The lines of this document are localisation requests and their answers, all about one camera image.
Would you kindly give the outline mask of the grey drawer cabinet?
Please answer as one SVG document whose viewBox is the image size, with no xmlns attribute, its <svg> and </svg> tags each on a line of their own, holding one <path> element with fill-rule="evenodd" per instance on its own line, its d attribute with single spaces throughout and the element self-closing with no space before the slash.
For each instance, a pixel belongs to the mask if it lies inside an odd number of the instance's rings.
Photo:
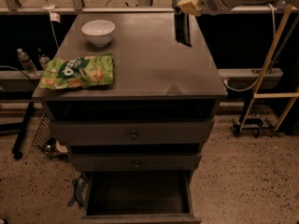
<svg viewBox="0 0 299 224">
<path fill-rule="evenodd" d="M 104 48 L 91 45 L 81 27 L 94 15 L 77 16 L 57 53 L 62 59 L 112 53 L 115 79 L 112 85 L 85 90 L 36 89 L 50 124 L 67 122 L 199 122 L 214 120 L 226 90 L 195 20 L 190 21 L 192 45 L 175 39 L 174 16 L 165 13 L 112 13 L 105 19 L 116 30 Z M 69 146 L 71 154 L 200 154 L 204 143 Z M 85 208 L 89 180 L 94 173 L 80 172 L 74 196 Z"/>
</svg>

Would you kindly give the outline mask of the grey middle drawer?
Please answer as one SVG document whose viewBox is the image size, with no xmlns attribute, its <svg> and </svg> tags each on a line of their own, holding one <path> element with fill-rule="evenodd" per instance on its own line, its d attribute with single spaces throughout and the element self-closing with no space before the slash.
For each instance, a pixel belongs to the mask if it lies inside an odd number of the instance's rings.
<svg viewBox="0 0 299 224">
<path fill-rule="evenodd" d="M 200 154 L 71 154 L 70 160 L 80 172 L 115 171 L 193 171 Z"/>
</svg>

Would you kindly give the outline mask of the grey top drawer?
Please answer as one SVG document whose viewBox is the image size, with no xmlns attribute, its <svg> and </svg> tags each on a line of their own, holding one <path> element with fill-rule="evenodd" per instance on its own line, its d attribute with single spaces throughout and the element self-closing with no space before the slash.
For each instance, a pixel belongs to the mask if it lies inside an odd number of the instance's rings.
<svg viewBox="0 0 299 224">
<path fill-rule="evenodd" d="M 205 143 L 214 120 L 199 122 L 67 122 L 53 121 L 51 129 L 69 146 Z"/>
</svg>

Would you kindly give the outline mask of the grey open bottom drawer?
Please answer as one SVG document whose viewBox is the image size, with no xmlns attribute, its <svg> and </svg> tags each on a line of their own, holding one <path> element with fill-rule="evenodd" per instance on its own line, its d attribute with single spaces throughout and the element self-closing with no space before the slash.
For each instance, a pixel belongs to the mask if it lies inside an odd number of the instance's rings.
<svg viewBox="0 0 299 224">
<path fill-rule="evenodd" d="M 184 171 L 94 173 L 80 224 L 201 224 Z"/>
</svg>

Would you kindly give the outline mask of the white ceramic bowl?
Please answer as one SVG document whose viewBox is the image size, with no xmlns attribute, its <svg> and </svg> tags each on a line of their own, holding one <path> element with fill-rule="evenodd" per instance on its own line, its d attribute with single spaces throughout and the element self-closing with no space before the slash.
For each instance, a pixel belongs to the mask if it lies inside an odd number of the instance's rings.
<svg viewBox="0 0 299 224">
<path fill-rule="evenodd" d="M 96 47 L 105 47 L 112 40 L 115 24 L 112 21 L 96 20 L 85 23 L 81 32 L 88 42 Z"/>
</svg>

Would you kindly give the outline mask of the green snack chip bag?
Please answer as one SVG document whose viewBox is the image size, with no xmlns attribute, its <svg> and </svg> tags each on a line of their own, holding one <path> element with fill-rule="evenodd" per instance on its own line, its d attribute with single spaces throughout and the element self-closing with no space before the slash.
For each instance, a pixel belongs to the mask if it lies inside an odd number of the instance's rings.
<svg viewBox="0 0 299 224">
<path fill-rule="evenodd" d="M 48 63 L 38 87 L 50 90 L 86 89 L 111 85 L 114 82 L 114 59 L 111 53 L 78 57 L 72 60 L 54 59 Z"/>
</svg>

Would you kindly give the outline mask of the clear plastic water bottle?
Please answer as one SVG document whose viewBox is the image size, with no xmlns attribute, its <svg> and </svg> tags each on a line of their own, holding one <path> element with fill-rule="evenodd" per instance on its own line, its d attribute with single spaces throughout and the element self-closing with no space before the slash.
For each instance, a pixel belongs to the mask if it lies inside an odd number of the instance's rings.
<svg viewBox="0 0 299 224">
<path fill-rule="evenodd" d="M 27 72 L 27 74 L 30 77 L 37 77 L 38 72 L 36 66 L 34 65 L 28 53 L 23 51 L 22 49 L 17 49 L 17 52 L 18 52 L 18 60 L 20 61 L 22 67 Z"/>
</svg>

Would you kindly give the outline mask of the black pole on floor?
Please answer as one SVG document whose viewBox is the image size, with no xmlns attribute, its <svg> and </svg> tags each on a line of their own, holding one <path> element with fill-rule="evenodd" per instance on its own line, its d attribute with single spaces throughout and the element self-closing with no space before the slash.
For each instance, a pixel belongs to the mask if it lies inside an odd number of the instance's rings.
<svg viewBox="0 0 299 224">
<path fill-rule="evenodd" d="M 29 120 L 31 116 L 34 114 L 35 110 L 36 109 L 34 108 L 34 103 L 30 102 L 26 108 L 23 120 L 21 122 L 20 131 L 12 148 L 12 154 L 15 160 L 19 160 L 22 157 L 21 143 L 26 134 L 27 124 L 29 123 Z"/>
</svg>

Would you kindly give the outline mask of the grey metal rail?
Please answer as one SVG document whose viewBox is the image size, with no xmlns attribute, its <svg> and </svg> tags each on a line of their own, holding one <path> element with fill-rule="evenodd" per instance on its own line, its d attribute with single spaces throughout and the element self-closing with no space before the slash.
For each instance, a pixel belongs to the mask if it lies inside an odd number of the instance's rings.
<svg viewBox="0 0 299 224">
<path fill-rule="evenodd" d="M 49 12 L 59 14 L 77 14 L 77 13 L 160 13 L 160 12 L 174 12 L 172 7 L 84 7 L 82 10 L 75 10 L 72 7 L 20 7 L 17 10 L 9 10 L 7 7 L 0 7 L 1 14 L 42 14 Z M 265 14 L 270 13 L 269 6 L 241 6 L 235 7 L 227 14 Z"/>
</svg>

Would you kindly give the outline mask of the yellow wooden ladder frame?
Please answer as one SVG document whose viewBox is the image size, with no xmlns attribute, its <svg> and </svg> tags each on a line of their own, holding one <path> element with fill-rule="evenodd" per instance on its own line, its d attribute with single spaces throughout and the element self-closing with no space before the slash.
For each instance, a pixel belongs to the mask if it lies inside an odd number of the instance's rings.
<svg viewBox="0 0 299 224">
<path fill-rule="evenodd" d="M 259 118 L 249 118 L 249 112 L 254 104 L 254 102 L 257 99 L 276 99 L 276 98 L 289 98 L 290 101 L 284 108 L 283 112 L 279 116 L 277 122 L 275 125 L 271 126 L 271 129 L 275 132 L 278 131 L 279 127 L 281 126 L 284 119 L 287 117 L 288 113 L 292 109 L 292 106 L 295 104 L 295 101 L 299 98 L 299 90 L 296 90 L 295 92 L 285 92 L 285 93 L 259 93 L 259 89 L 262 85 L 263 78 L 267 71 L 269 70 L 269 67 L 271 64 L 274 63 L 275 59 L 273 58 L 274 53 L 277 49 L 278 42 L 282 36 L 282 33 L 287 25 L 288 19 L 292 13 L 293 5 L 288 4 L 285 7 L 284 14 L 282 16 L 282 19 L 280 21 L 279 27 L 277 31 L 275 32 L 273 42 L 271 44 L 271 47 L 267 53 L 267 56 L 265 58 L 265 61 L 263 63 L 263 68 L 258 76 L 256 82 L 254 83 L 252 94 L 250 98 L 245 102 L 244 108 L 242 110 L 239 122 L 236 123 L 232 127 L 232 131 L 235 135 L 240 135 L 242 130 L 244 129 L 244 126 L 246 124 L 257 124 L 257 130 L 260 131 L 263 127 L 263 121 Z"/>
</svg>

